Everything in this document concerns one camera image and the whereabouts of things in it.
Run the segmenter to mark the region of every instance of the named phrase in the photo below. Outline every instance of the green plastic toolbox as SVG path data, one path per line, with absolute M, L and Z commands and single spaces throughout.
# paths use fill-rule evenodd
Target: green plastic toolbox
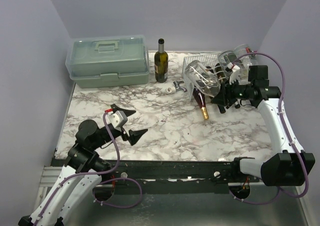
M 81 88 L 147 84 L 148 50 L 143 35 L 73 40 L 66 57 L 70 78 Z

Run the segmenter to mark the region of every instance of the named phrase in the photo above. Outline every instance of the purple cable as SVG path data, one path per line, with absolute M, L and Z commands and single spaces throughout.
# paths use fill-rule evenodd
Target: purple cable
M 242 203 L 246 203 L 246 204 L 249 204 L 249 205 L 267 205 L 267 204 L 273 203 L 274 201 L 276 201 L 279 198 L 279 196 L 280 196 L 280 187 L 278 187 L 277 189 L 278 189 L 278 191 L 277 191 L 277 193 L 276 193 L 276 195 L 275 195 L 275 197 L 273 199 L 271 199 L 271 200 L 269 200 L 267 202 L 262 202 L 262 203 L 251 202 L 251 201 L 246 201 L 246 200 L 239 199 L 230 190 L 229 190 L 229 193 L 233 196 L 233 198 L 235 200 L 238 200 L 238 201 L 240 201 Z
M 132 205 L 127 205 L 127 206 L 113 205 L 113 204 L 110 204 L 110 203 L 107 203 L 107 202 L 104 202 L 104 201 L 97 200 L 95 194 L 93 194 L 94 200 L 96 202 L 100 203 L 100 204 L 111 206 L 111 207 L 118 208 L 118 209 L 129 209 L 129 208 L 133 208 L 134 206 L 137 206 L 142 201 L 142 188 L 141 188 L 140 184 L 136 180 L 130 179 L 130 178 L 115 178 L 115 179 L 110 179 L 110 180 L 101 182 L 100 184 L 103 185 L 103 184 L 107 184 L 107 183 L 110 183 L 110 182 L 116 181 L 116 180 L 129 180 L 131 182 L 134 182 L 136 185 L 138 185 L 139 190 L 140 190 L 140 195 L 139 195 L 139 199 L 137 200 L 137 202 L 135 202 Z
M 263 55 L 267 58 L 269 58 L 270 60 L 272 60 L 279 68 L 280 72 L 281 72 L 281 76 L 282 76 L 282 93 L 281 93 L 281 96 L 280 96 L 280 99 L 279 99 L 279 104 L 278 104 L 278 109 L 281 110 L 279 111 L 279 116 L 280 116 L 280 119 L 281 119 L 281 122 L 282 122 L 282 125 L 283 125 L 283 128 L 285 130 L 285 133 L 287 135 L 287 137 L 289 138 L 289 141 L 290 142 L 294 142 L 291 135 L 290 135 L 290 132 L 289 132 L 289 129 L 288 129 L 288 126 L 286 124 L 286 121 L 285 121 L 285 118 L 284 118 L 284 112 L 282 112 L 282 102 L 283 102 L 283 99 L 284 99 L 284 95 L 285 95 L 285 89 L 286 89 L 286 79 L 285 79 L 285 73 L 284 73 L 284 70 L 283 68 L 280 66 L 280 64 L 271 56 L 267 55 L 267 54 L 264 54 L 264 53 L 259 53 L 259 52 L 253 52 L 253 53 L 247 53 L 247 54 L 244 54 L 242 56 L 239 56 L 237 59 L 235 59 L 232 64 L 234 64 L 237 60 L 243 58 L 244 56 L 247 56 L 247 55 Z M 304 188 L 304 191 L 300 194 L 300 195 L 295 195 L 291 192 L 288 192 L 286 190 L 284 190 L 283 188 L 279 188 L 282 192 L 284 192 L 285 194 L 289 195 L 290 197 L 293 197 L 293 198 L 301 198 L 303 196 L 305 196 L 309 190 L 309 178 L 308 178 L 308 173 L 307 173 L 307 169 L 306 169 L 306 166 L 304 164 L 304 161 L 296 147 L 296 145 L 294 143 L 291 143 L 290 144 L 294 150 L 294 152 L 296 153 L 298 159 L 299 159 L 299 162 L 301 164 L 301 167 L 302 167 L 302 171 L 303 171 L 303 175 L 304 175 L 304 179 L 305 179 L 305 188 Z
M 103 114 L 103 122 L 104 122 L 104 125 L 105 125 L 105 128 L 114 144 L 114 148 L 115 148 L 115 151 L 116 151 L 116 163 L 114 165 L 114 167 L 110 170 L 107 170 L 107 171 L 103 171 L 103 172 L 84 172 L 84 173 L 78 173 L 78 174 L 74 174 L 74 175 L 70 175 L 69 177 L 65 178 L 64 180 L 61 181 L 61 183 L 59 184 L 60 187 L 59 188 L 56 188 L 53 193 L 50 195 L 48 201 L 46 202 L 46 204 L 44 205 L 43 209 L 40 211 L 39 215 L 38 215 L 38 218 L 41 219 L 42 215 L 44 214 L 45 210 L 48 208 L 50 202 L 52 201 L 52 199 L 54 198 L 54 196 L 57 194 L 58 190 L 61 189 L 61 187 L 64 185 L 65 182 L 67 182 L 68 180 L 74 178 L 74 177 L 77 177 L 77 176 L 81 176 L 81 175 L 105 175 L 105 174 L 109 174 L 111 172 L 113 172 L 114 170 L 117 169 L 117 167 L 119 166 L 120 164 L 120 152 L 119 152 L 119 148 L 118 148 L 118 145 L 116 143 L 116 140 L 114 138 L 114 136 L 112 135 L 111 133 L 111 130 L 107 124 L 107 121 L 106 121 L 106 115 L 107 115 L 107 112 L 105 112 Z M 37 223 L 39 222 L 39 220 L 37 219 L 33 226 L 36 226 Z

